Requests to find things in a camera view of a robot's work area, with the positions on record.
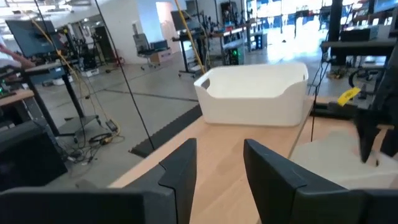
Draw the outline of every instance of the cardboard box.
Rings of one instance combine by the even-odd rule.
[[[150,56],[150,61],[153,63],[162,63],[172,59],[172,49],[167,49],[161,52],[157,52]]]

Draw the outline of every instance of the white plastic bin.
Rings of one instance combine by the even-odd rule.
[[[304,63],[213,68],[195,83],[207,123],[295,126],[303,118]]]
[[[347,131],[333,131],[328,137],[297,146],[291,161],[347,189],[397,188],[398,162],[382,153],[379,165],[363,164],[358,139]]]

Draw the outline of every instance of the concrete floor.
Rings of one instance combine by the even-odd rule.
[[[319,36],[310,35],[284,44],[270,45],[262,51],[246,54],[245,62],[246,64],[303,62],[308,67],[309,82],[312,82],[320,64],[319,41]],[[180,54],[175,54],[172,61],[152,70],[142,71],[140,65],[126,65],[123,68],[150,135],[198,104],[195,101],[197,96],[193,87],[194,79],[189,75],[181,78],[177,75],[178,70],[183,68]],[[96,155],[97,159],[91,164],[70,165],[69,173],[50,183],[51,187],[73,187],[81,179],[86,179],[98,187],[105,187],[142,160],[139,156],[128,153],[128,150],[145,140],[147,136],[121,70],[116,69],[111,73],[92,77],[87,84],[91,91],[91,99],[97,106],[94,109],[90,100],[81,100],[85,113],[97,113],[103,123],[105,122],[106,119],[96,100],[98,98],[107,114],[120,124],[121,135],[125,140],[117,139],[121,142],[102,147]],[[345,79],[329,80],[325,77],[320,95],[339,96],[348,88]],[[76,83],[74,89],[77,94],[80,92]],[[39,91],[57,126],[64,123],[64,117],[76,116],[65,87],[40,87]],[[85,129],[87,138],[103,132],[105,130],[95,121]],[[72,145],[71,138],[61,138],[60,142]]]

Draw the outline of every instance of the office chair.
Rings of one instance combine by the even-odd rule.
[[[135,34],[133,35],[134,42],[136,43],[137,56],[140,58],[145,58],[147,60],[147,65],[149,68],[156,68],[160,66],[159,63],[152,63],[149,59],[152,55],[159,52],[159,49],[151,49],[145,34]]]

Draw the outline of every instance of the person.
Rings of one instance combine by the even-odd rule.
[[[28,69],[36,66],[35,63],[26,59],[24,56],[9,50],[4,44],[0,44],[0,52],[12,57],[12,59],[0,58],[0,67],[12,65],[22,69]],[[17,108],[13,104],[2,106],[1,110],[2,120],[9,120],[14,123],[14,125],[22,124],[24,122],[23,119],[19,116]]]

